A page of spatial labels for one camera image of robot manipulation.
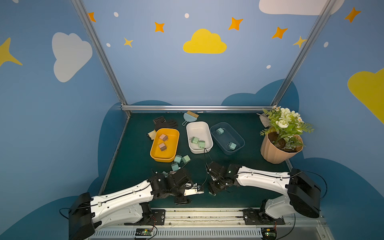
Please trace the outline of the green plug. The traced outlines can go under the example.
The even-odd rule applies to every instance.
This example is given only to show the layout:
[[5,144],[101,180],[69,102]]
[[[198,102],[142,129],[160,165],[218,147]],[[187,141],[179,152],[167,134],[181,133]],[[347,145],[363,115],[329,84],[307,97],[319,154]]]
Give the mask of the green plug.
[[200,139],[197,137],[192,137],[190,140],[192,144],[198,144]]
[[206,142],[205,141],[202,141],[202,140],[199,140],[198,142],[198,147],[200,149],[204,149],[206,147]]
[[185,156],[182,157],[182,162],[183,162],[184,164],[187,164],[187,163],[189,163],[190,161],[191,161],[191,158],[189,157],[189,155],[185,155]]

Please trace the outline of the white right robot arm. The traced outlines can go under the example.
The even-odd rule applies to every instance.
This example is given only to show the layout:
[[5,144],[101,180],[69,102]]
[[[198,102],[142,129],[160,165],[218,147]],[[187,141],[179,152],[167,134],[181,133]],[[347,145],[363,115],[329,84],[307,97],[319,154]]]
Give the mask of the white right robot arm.
[[223,167],[216,162],[211,162],[206,169],[212,178],[209,192],[213,196],[232,186],[256,187],[279,193],[280,197],[263,200],[257,212],[262,223],[269,224],[296,213],[313,219],[320,217],[321,188],[299,169],[278,173],[235,164]]

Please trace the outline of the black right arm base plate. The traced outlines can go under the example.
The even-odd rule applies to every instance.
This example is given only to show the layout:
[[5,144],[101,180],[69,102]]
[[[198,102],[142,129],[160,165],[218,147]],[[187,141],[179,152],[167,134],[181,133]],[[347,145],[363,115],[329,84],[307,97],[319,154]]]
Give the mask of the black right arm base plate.
[[258,209],[247,208],[242,212],[246,225],[285,225],[283,218],[273,219],[266,214],[260,214]]

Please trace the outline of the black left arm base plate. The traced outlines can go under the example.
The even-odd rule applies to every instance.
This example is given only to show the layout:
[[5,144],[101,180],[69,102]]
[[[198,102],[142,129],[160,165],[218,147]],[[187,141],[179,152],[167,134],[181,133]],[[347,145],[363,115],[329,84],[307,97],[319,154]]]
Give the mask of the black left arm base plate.
[[124,223],[125,226],[163,226],[165,224],[165,209],[155,209],[152,213],[144,216],[137,223]]

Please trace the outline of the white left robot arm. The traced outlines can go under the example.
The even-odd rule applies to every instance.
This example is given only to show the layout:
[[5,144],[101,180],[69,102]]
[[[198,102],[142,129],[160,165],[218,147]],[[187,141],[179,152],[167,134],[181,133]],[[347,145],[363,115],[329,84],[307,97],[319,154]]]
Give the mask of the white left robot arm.
[[194,183],[189,173],[180,169],[157,173],[130,188],[111,194],[77,197],[69,208],[69,239],[85,240],[97,230],[117,224],[147,225],[153,216],[149,203],[174,197],[175,204],[190,203],[188,196],[204,193],[204,186]]

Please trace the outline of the pink plug cluster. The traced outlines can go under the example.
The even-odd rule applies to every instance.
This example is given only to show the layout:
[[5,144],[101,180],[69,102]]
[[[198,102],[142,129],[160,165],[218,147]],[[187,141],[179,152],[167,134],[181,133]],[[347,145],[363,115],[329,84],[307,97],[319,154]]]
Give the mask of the pink plug cluster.
[[165,145],[165,143],[160,143],[159,144],[159,148],[163,152],[163,151],[165,151],[167,149],[167,146]]

